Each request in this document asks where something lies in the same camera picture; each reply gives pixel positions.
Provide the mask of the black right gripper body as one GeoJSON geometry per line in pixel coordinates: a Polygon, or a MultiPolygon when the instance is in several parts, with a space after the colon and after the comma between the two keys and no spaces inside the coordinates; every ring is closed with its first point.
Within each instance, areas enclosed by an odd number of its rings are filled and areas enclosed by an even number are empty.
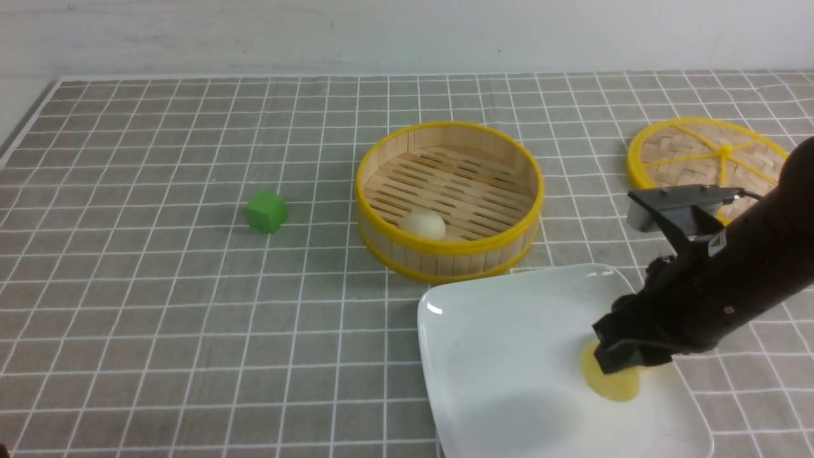
{"type": "Polygon", "coordinates": [[[637,336],[703,352],[812,284],[812,218],[745,216],[680,256],[631,313],[637,336]]]}

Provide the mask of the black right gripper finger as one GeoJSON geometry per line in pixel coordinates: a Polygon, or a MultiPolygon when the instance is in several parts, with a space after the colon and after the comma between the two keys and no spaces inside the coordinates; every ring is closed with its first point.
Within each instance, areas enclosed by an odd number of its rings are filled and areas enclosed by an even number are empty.
{"type": "Polygon", "coordinates": [[[675,343],[669,341],[630,341],[610,345],[599,341],[594,357],[602,373],[616,374],[632,368],[659,367],[671,363],[675,343]]]}
{"type": "Polygon", "coordinates": [[[593,325],[600,347],[638,345],[642,342],[642,309],[640,296],[620,296],[613,302],[610,312],[593,325]]]}

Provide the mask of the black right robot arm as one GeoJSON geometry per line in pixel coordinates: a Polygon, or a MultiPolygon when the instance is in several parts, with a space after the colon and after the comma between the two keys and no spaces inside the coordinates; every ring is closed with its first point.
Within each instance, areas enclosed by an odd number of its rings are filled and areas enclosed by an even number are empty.
{"type": "Polygon", "coordinates": [[[779,182],[745,212],[714,212],[750,192],[682,185],[629,191],[629,226],[659,230],[673,255],[654,259],[638,293],[620,296],[593,324],[605,374],[657,367],[713,350],[733,331],[812,285],[812,140],[782,165],[779,182]]]}

